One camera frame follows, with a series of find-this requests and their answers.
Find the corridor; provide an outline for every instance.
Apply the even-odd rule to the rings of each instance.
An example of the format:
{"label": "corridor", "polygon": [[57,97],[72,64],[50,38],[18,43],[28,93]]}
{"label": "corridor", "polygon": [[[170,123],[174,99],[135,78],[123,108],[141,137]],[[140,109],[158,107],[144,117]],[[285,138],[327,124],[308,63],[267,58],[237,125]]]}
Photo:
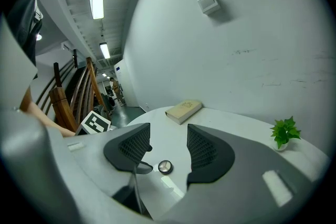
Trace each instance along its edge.
{"label": "corridor", "polygon": [[118,128],[127,126],[131,121],[145,113],[141,108],[129,108],[127,105],[121,106],[117,99],[115,99],[113,108],[111,124]]}

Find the white table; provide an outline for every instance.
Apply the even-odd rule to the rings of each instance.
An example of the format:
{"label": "white table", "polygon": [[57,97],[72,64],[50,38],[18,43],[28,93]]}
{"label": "white table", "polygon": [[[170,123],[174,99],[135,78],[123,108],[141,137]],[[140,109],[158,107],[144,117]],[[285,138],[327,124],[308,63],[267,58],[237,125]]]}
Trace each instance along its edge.
{"label": "white table", "polygon": [[[218,129],[272,147],[272,125],[238,114],[202,108],[182,125],[170,120],[165,111],[171,106],[152,110],[128,125],[149,122],[153,147],[143,161],[153,165],[153,172],[137,175],[139,193],[154,220],[158,220],[186,193],[186,179],[191,172],[191,158],[187,149],[189,123]],[[312,182],[320,178],[330,160],[322,151],[301,139],[290,141],[287,149],[279,154],[305,174]],[[174,166],[171,174],[158,171],[160,161],[169,160]]]}

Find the green plant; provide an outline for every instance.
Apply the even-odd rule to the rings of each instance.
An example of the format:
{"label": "green plant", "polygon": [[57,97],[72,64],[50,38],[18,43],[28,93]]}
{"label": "green plant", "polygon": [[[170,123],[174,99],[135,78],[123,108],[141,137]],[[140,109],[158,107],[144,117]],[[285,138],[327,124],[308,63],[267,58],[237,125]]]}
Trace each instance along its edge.
{"label": "green plant", "polygon": [[273,130],[273,134],[271,136],[275,136],[274,141],[277,142],[278,148],[280,148],[282,144],[288,143],[291,138],[301,139],[301,131],[297,130],[297,128],[294,126],[295,121],[293,120],[293,116],[287,120],[275,120],[275,122],[277,124],[271,128]]}

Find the person's arm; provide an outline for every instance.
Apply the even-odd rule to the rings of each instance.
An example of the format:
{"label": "person's arm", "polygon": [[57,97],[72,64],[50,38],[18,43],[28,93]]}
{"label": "person's arm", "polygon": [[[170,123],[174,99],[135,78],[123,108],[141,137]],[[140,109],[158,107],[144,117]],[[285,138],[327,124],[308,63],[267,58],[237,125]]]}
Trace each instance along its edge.
{"label": "person's arm", "polygon": [[45,126],[57,128],[61,132],[63,137],[69,137],[75,135],[74,132],[57,125],[50,118],[48,118],[45,113],[43,113],[43,111],[37,106],[37,104],[35,104],[32,101],[32,96],[30,95],[30,87],[26,91],[20,109],[25,113],[31,114],[36,118],[38,118]]}

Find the potted plant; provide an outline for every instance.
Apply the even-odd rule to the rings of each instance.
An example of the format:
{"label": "potted plant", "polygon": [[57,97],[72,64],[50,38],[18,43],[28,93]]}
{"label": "potted plant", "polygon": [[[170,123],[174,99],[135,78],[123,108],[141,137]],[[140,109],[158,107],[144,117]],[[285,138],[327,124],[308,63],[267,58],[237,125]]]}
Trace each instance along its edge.
{"label": "potted plant", "polygon": [[276,125],[273,128],[274,136],[274,149],[277,151],[283,151],[291,138],[300,138],[300,130],[297,130],[295,127],[295,121],[293,120],[293,116],[287,120],[277,121],[275,120]]}

